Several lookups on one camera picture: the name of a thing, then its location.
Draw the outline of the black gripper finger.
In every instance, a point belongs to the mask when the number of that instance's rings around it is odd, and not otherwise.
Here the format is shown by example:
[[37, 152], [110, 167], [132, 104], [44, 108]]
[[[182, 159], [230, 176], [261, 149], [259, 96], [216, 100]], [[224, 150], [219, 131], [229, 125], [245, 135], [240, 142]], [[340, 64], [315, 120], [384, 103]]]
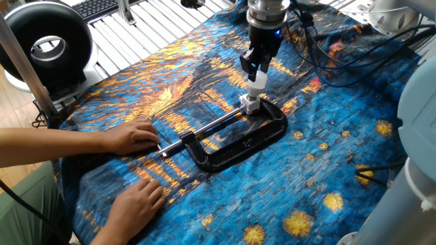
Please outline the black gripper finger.
[[270, 62], [272, 61], [272, 57], [271, 56], [263, 56], [260, 59], [260, 64], [258, 67], [258, 77], [260, 78], [261, 76], [265, 76], [268, 72], [268, 68], [270, 65]]
[[258, 70], [258, 64], [255, 59], [255, 51], [248, 50], [246, 53], [240, 55], [240, 64], [243, 69], [248, 74], [248, 79], [250, 81], [255, 81], [256, 72]]

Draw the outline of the person's left hand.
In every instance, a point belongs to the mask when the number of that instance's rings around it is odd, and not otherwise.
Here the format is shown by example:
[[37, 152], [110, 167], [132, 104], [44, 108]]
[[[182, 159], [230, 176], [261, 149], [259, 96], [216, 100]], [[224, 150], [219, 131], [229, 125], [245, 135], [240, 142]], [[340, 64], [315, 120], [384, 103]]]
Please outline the person's left hand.
[[161, 141], [152, 122], [139, 118], [123, 123], [99, 136], [104, 152], [126, 155], [157, 147]]

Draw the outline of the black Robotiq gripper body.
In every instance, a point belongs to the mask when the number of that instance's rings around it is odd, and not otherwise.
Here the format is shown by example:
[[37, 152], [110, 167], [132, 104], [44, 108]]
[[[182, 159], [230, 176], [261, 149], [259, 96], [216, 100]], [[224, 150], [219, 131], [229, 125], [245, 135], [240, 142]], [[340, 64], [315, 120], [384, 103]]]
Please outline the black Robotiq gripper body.
[[250, 46], [247, 59], [251, 63], [270, 63], [283, 40], [282, 27], [261, 29], [249, 25]]

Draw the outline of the person's right hand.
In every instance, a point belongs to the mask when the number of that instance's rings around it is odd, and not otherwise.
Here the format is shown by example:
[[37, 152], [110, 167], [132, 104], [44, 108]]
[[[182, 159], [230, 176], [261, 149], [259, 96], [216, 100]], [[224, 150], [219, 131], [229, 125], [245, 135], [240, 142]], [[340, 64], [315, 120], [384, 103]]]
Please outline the person's right hand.
[[148, 224], [165, 201], [158, 180], [140, 180], [114, 200], [105, 228], [130, 236]]

